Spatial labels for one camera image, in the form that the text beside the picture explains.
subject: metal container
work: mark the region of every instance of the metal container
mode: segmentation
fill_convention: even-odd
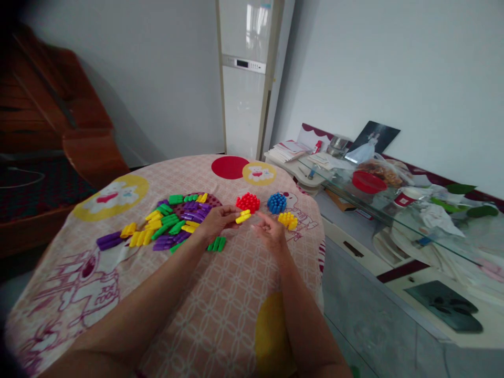
[[[343,150],[347,146],[348,142],[350,142],[349,138],[335,134],[332,137],[331,142],[329,143],[329,146],[331,146],[337,150]]]
[[[348,151],[347,144],[349,141],[344,136],[334,135],[327,146],[326,152],[337,159],[342,159]]]

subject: left hand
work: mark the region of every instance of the left hand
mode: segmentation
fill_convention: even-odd
[[[233,205],[214,207],[193,233],[206,243],[212,243],[224,228],[239,228],[235,222],[242,210]]]

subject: yellow circle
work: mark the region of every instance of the yellow circle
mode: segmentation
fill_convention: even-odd
[[[259,309],[256,321],[256,361],[261,377],[290,377],[296,363],[285,326],[281,292],[270,295]]]
[[[277,176],[275,167],[263,162],[248,163],[241,173],[246,182],[259,186],[272,184]]]
[[[81,202],[73,214],[86,222],[97,222],[135,206],[149,191],[149,182],[132,174],[119,177],[94,196]]]

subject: green leaf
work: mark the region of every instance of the green leaf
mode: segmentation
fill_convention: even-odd
[[[474,185],[449,184],[446,185],[446,188],[452,194],[467,194],[472,192],[476,187]]]
[[[449,213],[460,213],[460,212],[464,211],[463,208],[459,208],[459,207],[453,206],[453,205],[448,205],[446,202],[443,202],[438,198],[432,197],[430,200],[433,204],[441,206],[444,210],[446,210]]]
[[[487,215],[497,216],[499,211],[492,206],[473,207],[467,211],[467,216],[471,218],[481,218]]]

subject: pink tablecloth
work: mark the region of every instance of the pink tablecloth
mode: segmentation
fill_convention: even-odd
[[[189,156],[154,164],[112,182],[79,204],[51,243],[7,322],[7,344],[30,375],[60,357],[74,339],[159,268],[169,251],[123,243],[100,251],[96,239],[121,230],[173,194],[210,193],[212,204],[234,204],[247,192],[261,200],[287,198],[299,218],[288,245],[313,295],[321,285],[324,239],[316,202],[289,175],[271,165],[220,155]],[[254,223],[253,217],[248,222]],[[139,372],[151,376],[248,376],[257,373],[256,320],[280,290],[278,269],[244,224],[225,230],[222,253],[206,253],[171,322],[153,340]]]

